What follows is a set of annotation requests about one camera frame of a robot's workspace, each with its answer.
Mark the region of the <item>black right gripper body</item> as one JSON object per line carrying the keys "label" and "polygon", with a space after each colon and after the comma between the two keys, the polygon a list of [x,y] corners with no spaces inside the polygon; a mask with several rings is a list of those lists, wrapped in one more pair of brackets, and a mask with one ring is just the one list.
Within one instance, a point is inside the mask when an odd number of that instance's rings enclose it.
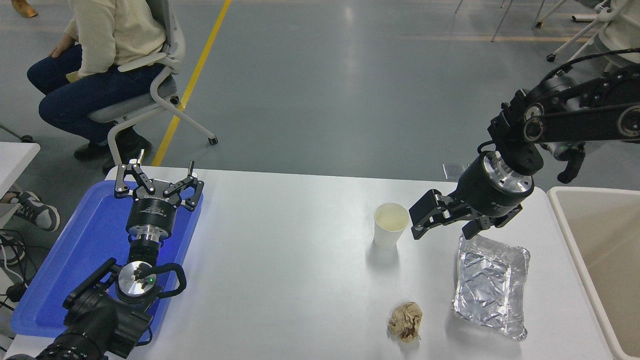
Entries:
{"label": "black right gripper body", "polygon": [[503,227],[522,210],[527,176],[510,168],[499,153],[481,153],[461,174],[454,198]]}

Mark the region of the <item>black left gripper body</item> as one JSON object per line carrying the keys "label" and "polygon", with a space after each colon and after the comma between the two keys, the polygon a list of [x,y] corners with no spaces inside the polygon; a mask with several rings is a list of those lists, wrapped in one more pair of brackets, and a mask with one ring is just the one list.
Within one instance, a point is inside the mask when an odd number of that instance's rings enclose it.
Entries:
{"label": "black left gripper body", "polygon": [[164,235],[173,233],[178,205],[182,198],[176,193],[169,198],[163,196],[170,182],[157,178],[151,181],[155,189],[153,194],[148,193],[143,186],[137,186],[134,190],[134,201],[125,226],[130,235],[136,235],[138,228],[145,226],[158,228]]}

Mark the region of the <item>person's right hand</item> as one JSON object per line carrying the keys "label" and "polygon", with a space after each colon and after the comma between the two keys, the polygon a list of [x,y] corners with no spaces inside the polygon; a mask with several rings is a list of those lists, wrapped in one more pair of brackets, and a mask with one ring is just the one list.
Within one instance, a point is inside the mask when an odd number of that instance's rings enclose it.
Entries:
{"label": "person's right hand", "polygon": [[49,57],[53,59],[57,59],[64,52],[75,46],[76,40],[70,35],[64,33],[62,34],[62,38],[58,41],[58,43],[54,46],[54,48],[50,51]]}

